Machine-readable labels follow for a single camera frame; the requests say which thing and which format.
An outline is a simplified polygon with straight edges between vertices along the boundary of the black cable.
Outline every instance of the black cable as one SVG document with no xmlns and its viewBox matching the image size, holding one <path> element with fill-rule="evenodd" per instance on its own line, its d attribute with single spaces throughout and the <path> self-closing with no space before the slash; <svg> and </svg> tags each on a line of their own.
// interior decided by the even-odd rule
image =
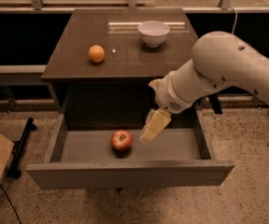
<svg viewBox="0 0 269 224">
<path fill-rule="evenodd" d="M 17 213 L 17 211 L 16 211 L 16 209 L 15 209 L 15 207 L 14 207 L 14 205 L 12 204 L 12 201 L 9 199 L 9 197 L 7 196 L 7 193 L 6 193 L 6 191 L 4 190 L 4 188 L 3 188 L 3 186 L 0 184 L 0 188 L 1 188 L 1 190 L 5 193 L 5 195 L 6 195 L 6 197 L 7 197 L 7 200 L 9 201 L 9 203 L 10 203 L 10 205 L 12 206 L 12 208 L 13 208 L 13 210 L 14 210 L 14 212 L 15 212 L 15 215 L 16 215 L 16 217 L 17 217 L 17 220 L 20 222 L 20 224 L 21 224 L 21 219 L 20 219 L 20 217 L 19 217 L 19 214 Z"/>
</svg>

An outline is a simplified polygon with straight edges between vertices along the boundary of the black metal stand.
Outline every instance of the black metal stand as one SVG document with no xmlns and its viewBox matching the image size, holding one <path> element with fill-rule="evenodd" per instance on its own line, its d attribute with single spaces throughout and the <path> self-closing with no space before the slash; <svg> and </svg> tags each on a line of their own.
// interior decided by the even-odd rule
<svg viewBox="0 0 269 224">
<path fill-rule="evenodd" d="M 13 159 L 7 171 L 7 177 L 13 177 L 15 179 L 21 177 L 21 170 L 18 169 L 19 159 L 29 132 L 34 130 L 36 130 L 36 126 L 33 123 L 33 118 L 29 118 L 21 135 L 21 140 L 14 142 L 12 151 Z"/>
</svg>

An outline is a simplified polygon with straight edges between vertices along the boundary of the brown tabletop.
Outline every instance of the brown tabletop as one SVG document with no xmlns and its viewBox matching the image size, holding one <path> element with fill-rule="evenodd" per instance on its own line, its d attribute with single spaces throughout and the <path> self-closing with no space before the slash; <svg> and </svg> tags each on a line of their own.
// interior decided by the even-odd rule
<svg viewBox="0 0 269 224">
<path fill-rule="evenodd" d="M 171 31 L 158 48 L 144 45 L 136 30 L 142 21 L 163 21 Z M 118 8 L 75 10 L 53 51 L 42 80 L 164 77 L 191 58 L 197 35 L 182 9 Z M 92 45 L 105 49 L 100 64 L 90 61 Z"/>
</svg>

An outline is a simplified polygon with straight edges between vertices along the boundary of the open drawer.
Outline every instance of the open drawer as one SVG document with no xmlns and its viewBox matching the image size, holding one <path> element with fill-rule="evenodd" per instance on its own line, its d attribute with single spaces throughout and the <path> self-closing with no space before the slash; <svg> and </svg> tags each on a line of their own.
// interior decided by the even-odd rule
<svg viewBox="0 0 269 224">
<path fill-rule="evenodd" d="M 71 85 L 45 161 L 29 164 L 28 174 L 42 189 L 220 185 L 234 164 L 215 159 L 198 104 L 173 115 L 153 142 L 140 143 L 153 95 L 144 82 Z M 120 128 L 134 139 L 122 156 L 110 145 Z"/>
</svg>

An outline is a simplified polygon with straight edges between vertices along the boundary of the cabinet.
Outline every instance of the cabinet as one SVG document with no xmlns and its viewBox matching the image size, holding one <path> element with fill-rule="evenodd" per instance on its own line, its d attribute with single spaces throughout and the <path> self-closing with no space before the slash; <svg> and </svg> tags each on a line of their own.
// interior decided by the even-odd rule
<svg viewBox="0 0 269 224">
<path fill-rule="evenodd" d="M 167 39 L 147 48 L 136 31 L 142 21 L 170 25 Z M 197 39 L 182 9 L 82 9 L 70 18 L 42 75 L 59 118 L 44 163 L 27 172 L 42 189 L 159 188 L 219 185 L 231 161 L 217 161 L 198 104 L 173 115 L 154 142 L 139 135 L 151 108 L 157 108 L 148 84 L 191 58 Z M 94 64 L 92 45 L 106 57 Z M 133 148 L 118 157 L 111 134 L 128 129 Z"/>
</svg>

